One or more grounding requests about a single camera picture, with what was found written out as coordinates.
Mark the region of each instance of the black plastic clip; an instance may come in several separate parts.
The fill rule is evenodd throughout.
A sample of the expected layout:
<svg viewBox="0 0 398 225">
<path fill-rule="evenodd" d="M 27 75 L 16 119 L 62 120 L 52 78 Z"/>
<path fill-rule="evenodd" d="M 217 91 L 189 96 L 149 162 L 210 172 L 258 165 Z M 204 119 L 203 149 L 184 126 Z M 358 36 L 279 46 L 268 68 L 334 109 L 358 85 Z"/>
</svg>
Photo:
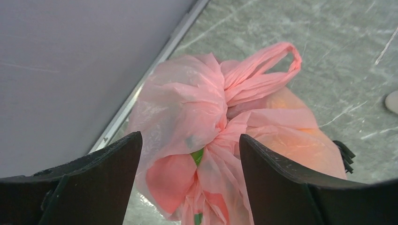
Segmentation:
<svg viewBox="0 0 398 225">
<path fill-rule="evenodd" d="M 355 157 L 355 154 L 342 142 L 340 141 L 333 141 L 335 145 L 337 145 L 338 149 L 340 150 L 341 158 L 343 158 L 344 168 L 346 173 L 352 173 L 353 168 L 350 166 L 354 163 L 352 160 Z"/>
</svg>

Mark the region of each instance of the bag handle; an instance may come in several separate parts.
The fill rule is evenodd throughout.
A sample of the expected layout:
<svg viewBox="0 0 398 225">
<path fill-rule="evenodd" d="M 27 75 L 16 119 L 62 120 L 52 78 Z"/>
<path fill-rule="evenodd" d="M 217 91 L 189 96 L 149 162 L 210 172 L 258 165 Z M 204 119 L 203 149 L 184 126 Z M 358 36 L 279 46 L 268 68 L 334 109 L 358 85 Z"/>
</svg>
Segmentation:
<svg viewBox="0 0 398 225">
<path fill-rule="evenodd" d="M 275 66 L 288 53 L 293 54 L 293 61 L 287 72 L 264 76 L 264 72 Z M 298 50 L 288 42 L 261 49 L 225 74 L 224 91 L 228 107 L 278 91 L 300 71 L 301 62 Z"/>
</svg>

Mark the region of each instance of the marble tile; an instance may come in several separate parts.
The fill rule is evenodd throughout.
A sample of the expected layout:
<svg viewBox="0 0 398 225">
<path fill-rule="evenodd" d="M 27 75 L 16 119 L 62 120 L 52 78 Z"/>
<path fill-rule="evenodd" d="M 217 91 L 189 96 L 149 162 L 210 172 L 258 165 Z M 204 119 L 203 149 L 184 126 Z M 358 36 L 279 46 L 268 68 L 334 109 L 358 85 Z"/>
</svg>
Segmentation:
<svg viewBox="0 0 398 225">
<path fill-rule="evenodd" d="M 398 116 L 383 104 L 398 89 L 398 35 L 376 62 L 397 26 L 396 0 L 213 0 L 173 57 L 213 52 L 242 60 L 292 42 L 303 64 L 288 86 L 313 110 L 321 130 L 357 155 L 349 179 L 372 183 L 398 177 Z M 125 224 L 171 223 L 134 189 Z"/>
</svg>

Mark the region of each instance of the white object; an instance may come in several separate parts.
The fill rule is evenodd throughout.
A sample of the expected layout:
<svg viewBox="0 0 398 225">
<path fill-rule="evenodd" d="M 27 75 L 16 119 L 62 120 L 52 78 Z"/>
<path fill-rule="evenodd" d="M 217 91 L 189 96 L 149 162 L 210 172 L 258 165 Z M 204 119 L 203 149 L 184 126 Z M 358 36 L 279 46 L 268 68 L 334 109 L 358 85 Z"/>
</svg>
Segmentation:
<svg viewBox="0 0 398 225">
<path fill-rule="evenodd" d="M 398 90 L 387 96 L 385 104 L 389 110 L 398 114 Z"/>
</svg>

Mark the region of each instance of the pink plastic bag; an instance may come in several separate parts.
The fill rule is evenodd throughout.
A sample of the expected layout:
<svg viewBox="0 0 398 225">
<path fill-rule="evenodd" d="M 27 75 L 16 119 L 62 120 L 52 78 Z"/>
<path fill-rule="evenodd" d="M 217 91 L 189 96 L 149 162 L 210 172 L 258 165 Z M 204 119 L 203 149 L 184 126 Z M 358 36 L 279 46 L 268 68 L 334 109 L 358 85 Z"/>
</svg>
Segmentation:
<svg viewBox="0 0 398 225">
<path fill-rule="evenodd" d="M 294 59 L 287 72 L 265 74 L 289 52 Z M 302 165 L 345 179 L 338 148 L 285 88 L 300 65 L 290 43 L 242 62 L 206 54 L 160 64 L 127 130 L 143 136 L 138 190 L 182 225 L 253 225 L 238 148 L 245 133 Z"/>
</svg>

